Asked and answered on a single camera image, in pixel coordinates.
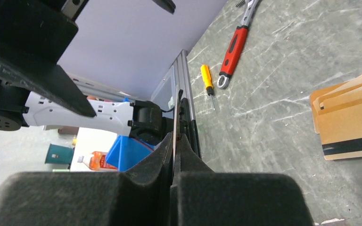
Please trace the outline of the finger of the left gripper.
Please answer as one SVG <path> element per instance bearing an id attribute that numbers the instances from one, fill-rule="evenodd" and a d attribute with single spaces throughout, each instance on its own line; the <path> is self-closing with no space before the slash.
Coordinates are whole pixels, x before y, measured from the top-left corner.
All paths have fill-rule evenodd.
<path id="1" fill-rule="evenodd" d="M 172 0 L 152 0 L 159 7 L 169 12 L 170 14 L 174 14 L 176 5 Z"/>
<path id="2" fill-rule="evenodd" d="M 58 65 L 78 32 L 85 0 L 0 0 L 0 80 L 81 116 L 96 115 Z"/>

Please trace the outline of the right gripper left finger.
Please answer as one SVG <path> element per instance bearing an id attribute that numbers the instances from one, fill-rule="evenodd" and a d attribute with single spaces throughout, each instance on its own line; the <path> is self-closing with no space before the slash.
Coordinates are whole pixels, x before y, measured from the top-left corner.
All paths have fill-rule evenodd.
<path id="1" fill-rule="evenodd" d="M 163 226 L 173 138 L 125 172 L 21 172 L 0 186 L 0 226 Z"/>

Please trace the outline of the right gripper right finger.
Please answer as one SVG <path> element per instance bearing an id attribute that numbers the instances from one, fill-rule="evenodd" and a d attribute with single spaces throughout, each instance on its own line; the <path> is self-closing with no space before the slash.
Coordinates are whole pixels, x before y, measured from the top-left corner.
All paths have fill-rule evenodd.
<path id="1" fill-rule="evenodd" d="M 312 226 L 302 190 L 279 173 L 219 173 L 177 140 L 170 188 L 172 226 Z"/>

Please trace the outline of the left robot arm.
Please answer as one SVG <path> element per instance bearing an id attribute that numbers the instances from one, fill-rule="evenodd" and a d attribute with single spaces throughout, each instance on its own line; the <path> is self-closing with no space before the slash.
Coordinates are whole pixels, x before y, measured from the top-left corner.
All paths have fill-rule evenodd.
<path id="1" fill-rule="evenodd" d="M 88 100 L 58 60 L 78 32 L 85 0 L 0 0 L 0 130 L 101 129 L 157 145 L 171 118 L 150 101 Z"/>

